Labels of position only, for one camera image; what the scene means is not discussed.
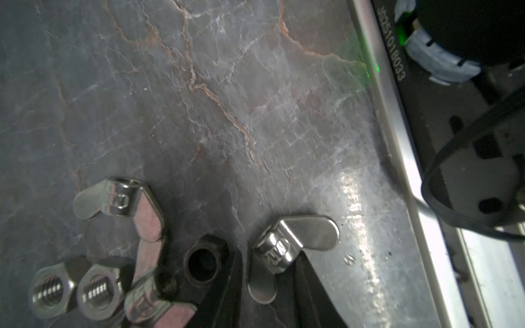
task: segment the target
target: marble surface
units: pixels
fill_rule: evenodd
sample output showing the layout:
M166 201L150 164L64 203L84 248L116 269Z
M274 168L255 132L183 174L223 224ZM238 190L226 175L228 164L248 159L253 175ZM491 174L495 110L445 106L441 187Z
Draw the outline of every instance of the marble surface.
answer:
M341 244L309 257L350 326L439 326L344 0L6 0L0 78L4 326L108 326L26 294L73 255L134 258L130 220L73 215L112 175L151 185L176 267L207 232L246 259L279 215L324 214ZM240 326L292 308L244 292Z

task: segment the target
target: nut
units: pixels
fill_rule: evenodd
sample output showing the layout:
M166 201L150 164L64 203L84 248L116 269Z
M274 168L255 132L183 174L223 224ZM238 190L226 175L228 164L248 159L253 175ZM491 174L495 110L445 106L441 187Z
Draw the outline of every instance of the nut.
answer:
M96 321L113 316L130 290L133 267L133 262L124 258L93 264L78 284L80 311Z
M53 318L77 306L75 292L90 263L83 256L43 268L36 273L28 291L29 307L40 319Z
M184 275L195 287L208 288L228 257L228 243L213 235L204 235L184 255Z

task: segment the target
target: cable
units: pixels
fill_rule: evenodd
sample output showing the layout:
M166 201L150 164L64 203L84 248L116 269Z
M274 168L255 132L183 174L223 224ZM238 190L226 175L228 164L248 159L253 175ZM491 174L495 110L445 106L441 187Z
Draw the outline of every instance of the cable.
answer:
M525 241L525 236L523 235L510 234L508 232L496 230L454 211L438 201L430 188L431 177L439 171L441 164L443 164L443 162L445 162L452 154L458 149L469 145L472 141L479 139L485 135L488 130L493 129L499 123L505 121L523 109L525 109L525 86L519 88L496 104L474 123L459 131L458 134L456 134L456 136L436 154L423 176L421 193L431 209L433 209L444 222L453 227L472 230L488 237L507 241Z

